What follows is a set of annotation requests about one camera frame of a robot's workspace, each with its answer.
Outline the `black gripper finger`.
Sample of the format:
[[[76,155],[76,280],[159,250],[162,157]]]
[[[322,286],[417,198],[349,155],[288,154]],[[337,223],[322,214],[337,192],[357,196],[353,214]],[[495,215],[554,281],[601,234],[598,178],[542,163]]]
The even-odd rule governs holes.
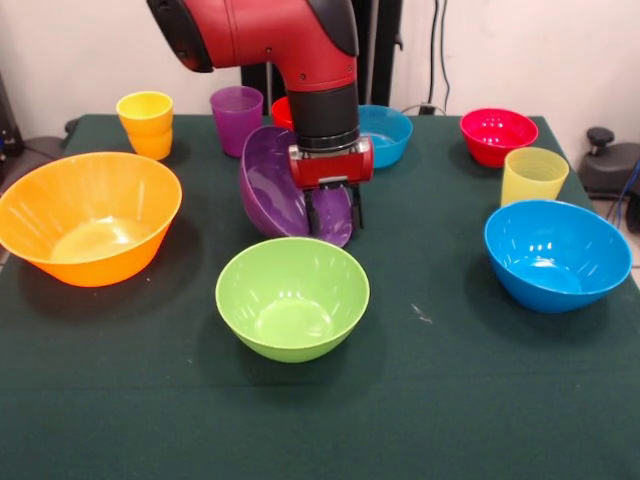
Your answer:
[[[360,194],[360,185],[358,183],[349,186],[351,192],[351,217],[354,229],[363,229],[363,211]]]
[[[313,193],[313,189],[307,189],[304,191],[304,203],[309,226],[309,234],[318,235],[321,231],[321,227],[318,211],[314,205]]]

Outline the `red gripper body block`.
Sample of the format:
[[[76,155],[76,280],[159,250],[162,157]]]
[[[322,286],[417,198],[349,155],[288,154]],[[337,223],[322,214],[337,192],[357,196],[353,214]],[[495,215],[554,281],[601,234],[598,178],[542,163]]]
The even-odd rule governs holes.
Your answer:
[[[359,184],[373,176],[370,141],[357,141],[349,149],[329,153],[304,152],[293,144],[288,147],[288,157],[294,184],[301,190],[335,183]]]

